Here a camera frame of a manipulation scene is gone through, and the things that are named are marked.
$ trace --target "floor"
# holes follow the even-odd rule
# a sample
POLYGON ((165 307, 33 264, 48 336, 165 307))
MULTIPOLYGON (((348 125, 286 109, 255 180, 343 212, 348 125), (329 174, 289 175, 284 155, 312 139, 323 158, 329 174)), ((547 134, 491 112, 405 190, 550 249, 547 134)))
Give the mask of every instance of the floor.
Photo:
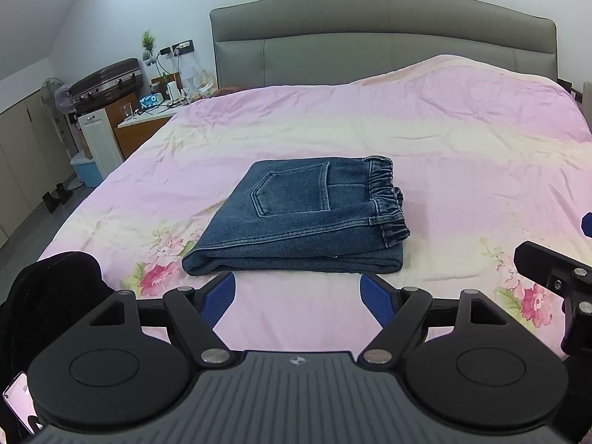
POLYGON ((6 300, 19 272, 39 259, 62 224, 92 191, 84 185, 77 188, 66 205, 60 205, 54 213, 41 204, 0 248, 0 303, 6 300))

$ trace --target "elastic waistband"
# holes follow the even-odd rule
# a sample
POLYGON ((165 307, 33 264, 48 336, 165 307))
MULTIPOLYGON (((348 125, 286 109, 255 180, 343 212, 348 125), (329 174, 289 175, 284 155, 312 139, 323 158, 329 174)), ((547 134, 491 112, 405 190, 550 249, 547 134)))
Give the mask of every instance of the elastic waistband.
POLYGON ((393 186, 393 161, 379 155, 366 157, 370 163, 370 200, 376 206, 376 216, 369 217, 370 225, 380 225, 384 244, 392 247, 405 240, 410 232, 403 216, 403 193, 393 186))

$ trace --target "jeans back pocket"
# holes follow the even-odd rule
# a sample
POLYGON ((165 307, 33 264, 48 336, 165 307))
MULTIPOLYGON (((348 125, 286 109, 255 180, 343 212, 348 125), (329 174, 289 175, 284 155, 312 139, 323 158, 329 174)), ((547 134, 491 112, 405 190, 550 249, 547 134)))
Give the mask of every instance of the jeans back pocket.
POLYGON ((268 172, 251 193, 260 217, 282 213, 330 210, 327 192, 329 162, 268 172))

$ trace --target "bed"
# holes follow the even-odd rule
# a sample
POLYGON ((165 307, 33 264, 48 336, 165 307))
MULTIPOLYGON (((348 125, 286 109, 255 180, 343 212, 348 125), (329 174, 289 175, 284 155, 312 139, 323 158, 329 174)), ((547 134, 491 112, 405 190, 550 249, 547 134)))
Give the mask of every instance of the bed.
MULTIPOLYGON (((200 287, 181 259, 249 166, 394 162, 411 236, 396 287, 477 288, 561 354, 561 301, 520 277, 524 240, 592 262, 592 136, 556 83, 552 21, 473 0, 262 0, 211 12, 220 87, 181 110, 72 214, 42 257, 81 250, 141 298, 200 287)), ((359 275, 237 272, 232 349, 351 350, 380 326, 359 275)), ((163 336, 162 329, 147 330, 163 336)), ((432 335, 445 330, 434 330, 432 335)))

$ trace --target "blue denim jeans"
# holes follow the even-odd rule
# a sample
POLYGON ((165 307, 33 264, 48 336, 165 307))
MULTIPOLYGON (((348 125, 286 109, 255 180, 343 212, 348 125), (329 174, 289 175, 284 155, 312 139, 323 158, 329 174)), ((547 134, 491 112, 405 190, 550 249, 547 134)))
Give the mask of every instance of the blue denim jeans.
POLYGON ((409 235, 402 204, 386 157, 258 161, 183 268, 397 272, 409 235))

